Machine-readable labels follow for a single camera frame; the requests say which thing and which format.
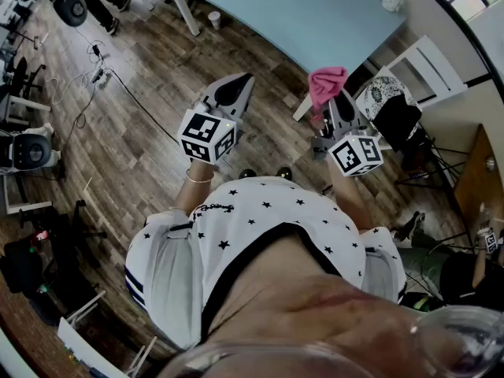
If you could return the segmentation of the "black bag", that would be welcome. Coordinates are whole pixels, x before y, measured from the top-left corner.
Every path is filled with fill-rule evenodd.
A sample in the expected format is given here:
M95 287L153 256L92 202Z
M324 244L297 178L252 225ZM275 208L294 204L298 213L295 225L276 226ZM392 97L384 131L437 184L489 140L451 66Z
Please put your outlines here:
M9 290L33 297L43 283L43 262L29 240L7 243L0 257L0 272Z

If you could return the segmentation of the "black star chair base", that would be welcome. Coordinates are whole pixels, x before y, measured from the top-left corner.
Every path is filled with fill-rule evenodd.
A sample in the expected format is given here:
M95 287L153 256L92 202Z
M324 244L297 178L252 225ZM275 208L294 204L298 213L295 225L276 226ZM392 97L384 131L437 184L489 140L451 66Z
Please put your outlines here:
M67 213L59 216L62 236L69 240L70 247L78 250L92 268L99 269L101 264L91 251L87 240L91 238L106 239L107 233L105 231L91 231L83 221L80 216L80 209L85 208L86 205L83 199L79 199L76 201L72 216Z

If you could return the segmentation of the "black mesh office chair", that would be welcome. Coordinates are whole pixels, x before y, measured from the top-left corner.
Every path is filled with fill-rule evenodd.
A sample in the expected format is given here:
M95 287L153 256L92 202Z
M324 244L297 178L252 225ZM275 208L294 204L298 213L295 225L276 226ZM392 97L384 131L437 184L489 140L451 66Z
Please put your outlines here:
M34 72L28 72L28 62L25 57L22 57L17 66L13 69L9 93L17 98L28 99L33 88L38 92L42 92L43 87L35 84L35 78L41 70L45 69L46 65L41 64Z

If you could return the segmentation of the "white metal rail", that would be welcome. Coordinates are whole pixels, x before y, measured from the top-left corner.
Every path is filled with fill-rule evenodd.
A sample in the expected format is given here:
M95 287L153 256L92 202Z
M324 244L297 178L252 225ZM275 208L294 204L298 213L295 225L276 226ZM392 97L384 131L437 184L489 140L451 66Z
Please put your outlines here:
M86 315L89 314L92 310L94 310L98 306L98 300L102 298L106 294L106 290L100 291L96 296L93 297L92 300L87 302L84 306L79 308L76 312L74 312L70 317L66 319L66 321L73 327L82 320Z

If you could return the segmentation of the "person's clear eyeglasses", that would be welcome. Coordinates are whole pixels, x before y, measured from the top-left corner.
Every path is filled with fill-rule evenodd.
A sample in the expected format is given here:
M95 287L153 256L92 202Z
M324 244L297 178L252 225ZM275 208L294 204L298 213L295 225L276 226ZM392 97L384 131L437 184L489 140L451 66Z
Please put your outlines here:
M346 343L209 343L156 378L483 378L504 363L504 313L448 306L407 328L372 322Z

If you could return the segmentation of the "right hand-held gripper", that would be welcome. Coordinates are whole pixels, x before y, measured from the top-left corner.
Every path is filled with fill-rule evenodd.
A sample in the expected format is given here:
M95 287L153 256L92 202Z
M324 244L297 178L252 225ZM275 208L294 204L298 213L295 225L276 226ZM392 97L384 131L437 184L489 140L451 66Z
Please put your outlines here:
M381 166L378 138L370 135L356 100L343 89L328 104L322 135L312 139L313 158L332 159L344 176L362 176Z

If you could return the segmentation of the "white slatted chair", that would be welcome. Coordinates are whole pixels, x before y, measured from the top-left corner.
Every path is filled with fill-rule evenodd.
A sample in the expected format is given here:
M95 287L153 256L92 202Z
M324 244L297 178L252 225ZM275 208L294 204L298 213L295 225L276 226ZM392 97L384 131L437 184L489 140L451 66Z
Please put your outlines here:
M468 89L468 86L461 80L451 63L427 35L419 38L412 46L396 57L389 64L389 70L401 61L406 61L411 65L434 93L432 97L417 102L422 109L463 93Z

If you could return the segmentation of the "wooden table with black frame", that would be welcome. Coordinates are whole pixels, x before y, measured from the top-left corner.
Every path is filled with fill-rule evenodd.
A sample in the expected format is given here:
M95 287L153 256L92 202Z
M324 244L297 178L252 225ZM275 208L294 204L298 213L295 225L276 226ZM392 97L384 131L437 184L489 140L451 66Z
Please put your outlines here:
M478 125L468 151L441 148L434 143L430 149L426 157L429 170L395 184L442 191L446 195L463 230L444 242L465 237L473 246L481 228L499 234L504 229L504 185L484 126Z

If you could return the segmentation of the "person's bare neck and chin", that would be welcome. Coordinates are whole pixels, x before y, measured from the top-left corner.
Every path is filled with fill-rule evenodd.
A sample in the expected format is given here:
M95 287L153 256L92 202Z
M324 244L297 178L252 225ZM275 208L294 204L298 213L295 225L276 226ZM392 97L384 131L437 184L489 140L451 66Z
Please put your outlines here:
M372 322L404 329L419 314L365 293L338 276L324 274L293 239L274 243L254 260L239 277L238 287L276 265L283 267L282 274L268 276L259 290L247 290L245 299L230 305L230 314L221 315L208 339L196 347L209 343L346 343L347 335Z

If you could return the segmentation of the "black white round machine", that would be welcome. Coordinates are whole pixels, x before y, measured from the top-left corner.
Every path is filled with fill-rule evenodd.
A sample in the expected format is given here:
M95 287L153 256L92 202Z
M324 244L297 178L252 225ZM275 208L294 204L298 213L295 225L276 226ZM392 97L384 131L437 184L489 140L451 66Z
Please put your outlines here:
M31 141L22 132L0 130L0 171L24 172L36 170L41 165L43 148L37 143L39 136Z

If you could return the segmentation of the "pink cloth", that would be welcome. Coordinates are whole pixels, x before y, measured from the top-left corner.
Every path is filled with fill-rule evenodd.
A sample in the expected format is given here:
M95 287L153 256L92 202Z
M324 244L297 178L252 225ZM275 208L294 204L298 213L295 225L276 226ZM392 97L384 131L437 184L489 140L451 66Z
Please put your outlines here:
M339 95L348 76L348 71L341 66L324 67L309 74L309 97L313 107L313 121L318 122L322 119L323 104Z

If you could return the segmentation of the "black garment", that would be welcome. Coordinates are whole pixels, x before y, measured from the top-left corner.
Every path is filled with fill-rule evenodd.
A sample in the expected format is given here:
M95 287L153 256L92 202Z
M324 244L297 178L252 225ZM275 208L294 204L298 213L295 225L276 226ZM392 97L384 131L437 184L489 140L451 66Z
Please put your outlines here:
M372 120L372 125L384 137L392 150L408 151L425 144L426 133L418 128L421 111L410 105L404 94L389 98Z

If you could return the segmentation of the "person's white star-print shirt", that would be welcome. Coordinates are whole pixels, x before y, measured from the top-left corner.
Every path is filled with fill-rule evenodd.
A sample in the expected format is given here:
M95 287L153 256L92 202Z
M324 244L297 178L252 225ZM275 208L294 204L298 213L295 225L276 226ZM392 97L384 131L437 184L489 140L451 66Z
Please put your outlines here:
M326 273L402 300L406 274L391 233L359 232L331 199L279 177L224 183L192 213L150 215L128 248L126 284L171 344L187 349L207 336L240 273L291 233Z

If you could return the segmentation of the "person's left forearm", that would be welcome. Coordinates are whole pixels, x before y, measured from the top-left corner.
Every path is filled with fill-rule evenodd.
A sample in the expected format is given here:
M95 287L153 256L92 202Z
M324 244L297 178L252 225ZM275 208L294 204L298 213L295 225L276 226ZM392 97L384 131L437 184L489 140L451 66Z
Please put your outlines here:
M214 165L193 160L173 207L189 215L200 206L210 193L214 171Z

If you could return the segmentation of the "person's right forearm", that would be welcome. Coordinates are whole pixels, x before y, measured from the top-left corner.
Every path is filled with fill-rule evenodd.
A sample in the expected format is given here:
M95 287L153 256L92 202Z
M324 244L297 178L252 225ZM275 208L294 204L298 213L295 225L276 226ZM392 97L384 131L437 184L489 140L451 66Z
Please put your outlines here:
M355 178L344 176L332 159L329 159L327 164L332 190L339 208L352 219L360 232L372 229L374 224L371 213L358 190Z

